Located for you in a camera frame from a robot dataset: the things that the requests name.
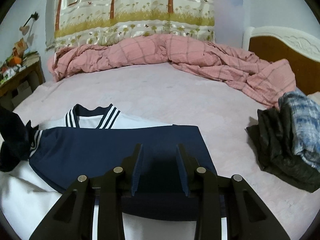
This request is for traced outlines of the navy white sailor garment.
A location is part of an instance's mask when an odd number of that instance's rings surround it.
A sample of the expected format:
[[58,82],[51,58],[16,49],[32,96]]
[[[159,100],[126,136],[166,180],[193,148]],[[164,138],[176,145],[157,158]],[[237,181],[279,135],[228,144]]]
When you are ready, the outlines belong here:
[[174,209],[182,215],[187,210],[175,161],[178,144],[215,171],[196,126],[156,126],[125,118],[107,127],[100,121],[94,124],[81,106],[75,111],[77,118],[68,114],[37,128],[1,109],[1,208],[22,239],[32,235],[59,194],[78,176],[102,176],[119,166],[138,143],[144,150],[138,208],[149,208],[149,193],[162,211]]

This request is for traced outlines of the folded black garment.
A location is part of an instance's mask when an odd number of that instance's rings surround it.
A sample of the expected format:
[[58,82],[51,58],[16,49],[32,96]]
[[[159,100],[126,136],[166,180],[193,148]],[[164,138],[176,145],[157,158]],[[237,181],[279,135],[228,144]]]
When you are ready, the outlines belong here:
[[258,123],[246,128],[257,150],[260,169],[304,191],[319,189],[319,172],[293,154],[293,130],[289,110],[257,110]]

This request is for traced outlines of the pale pink bed sheet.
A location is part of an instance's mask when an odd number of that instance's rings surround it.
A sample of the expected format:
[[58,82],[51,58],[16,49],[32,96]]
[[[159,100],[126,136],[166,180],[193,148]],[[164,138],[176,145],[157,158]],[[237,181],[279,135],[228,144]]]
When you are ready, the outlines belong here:
[[300,190],[260,169],[246,128],[256,123],[261,104],[223,82],[167,63],[122,67],[46,82],[15,112],[37,125],[61,118],[76,104],[87,109],[113,104],[143,119],[197,126],[218,174],[242,175],[291,239],[300,239],[319,211],[319,192]]

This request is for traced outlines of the folded blue plaid shirt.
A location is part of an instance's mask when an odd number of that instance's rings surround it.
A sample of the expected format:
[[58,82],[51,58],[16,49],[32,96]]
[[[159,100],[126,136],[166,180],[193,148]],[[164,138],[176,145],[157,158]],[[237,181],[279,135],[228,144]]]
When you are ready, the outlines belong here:
[[293,154],[319,171],[319,104],[295,90],[281,96],[278,105],[290,113]]

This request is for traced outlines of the dark wooden desk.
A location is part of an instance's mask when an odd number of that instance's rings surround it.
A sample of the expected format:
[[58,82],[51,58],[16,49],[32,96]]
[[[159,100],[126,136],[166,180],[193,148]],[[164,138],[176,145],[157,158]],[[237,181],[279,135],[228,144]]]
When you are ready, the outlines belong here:
[[1,85],[1,106],[13,111],[25,99],[24,97],[19,100],[18,104],[12,102],[12,99],[19,94],[18,87],[25,81],[28,82],[31,92],[44,83],[45,78],[40,59]]

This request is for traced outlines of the pink plaid blanket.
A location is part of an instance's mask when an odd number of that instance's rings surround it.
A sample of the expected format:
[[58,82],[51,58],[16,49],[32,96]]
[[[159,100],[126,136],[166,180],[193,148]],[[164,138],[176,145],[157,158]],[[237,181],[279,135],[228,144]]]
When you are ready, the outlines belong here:
[[78,73],[166,62],[177,70],[222,81],[268,108],[277,107],[278,99],[296,88],[286,59],[268,62],[247,50],[172,34],[127,38],[111,46],[65,47],[49,59],[48,70],[60,81]]

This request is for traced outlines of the desk clutter pile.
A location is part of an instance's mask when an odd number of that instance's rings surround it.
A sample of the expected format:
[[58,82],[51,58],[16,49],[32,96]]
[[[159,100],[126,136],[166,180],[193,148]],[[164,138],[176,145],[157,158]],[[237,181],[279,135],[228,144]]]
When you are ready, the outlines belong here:
[[24,38],[21,38],[14,44],[12,55],[1,62],[1,86],[39,60],[39,53],[31,50]]

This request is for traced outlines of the brown white headboard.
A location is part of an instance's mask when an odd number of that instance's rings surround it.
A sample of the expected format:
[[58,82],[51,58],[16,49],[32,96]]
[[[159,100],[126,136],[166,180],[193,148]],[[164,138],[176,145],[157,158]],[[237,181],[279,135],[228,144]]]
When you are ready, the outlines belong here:
[[319,38],[289,27],[249,27],[242,48],[270,62],[287,59],[297,87],[306,95],[319,92]]

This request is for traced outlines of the tree pattern curtain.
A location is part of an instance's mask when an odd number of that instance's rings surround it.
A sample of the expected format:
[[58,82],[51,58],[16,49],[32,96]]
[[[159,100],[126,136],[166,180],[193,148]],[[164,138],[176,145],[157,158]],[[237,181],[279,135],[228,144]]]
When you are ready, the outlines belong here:
[[214,0],[47,0],[46,46],[109,46],[153,34],[215,39]]

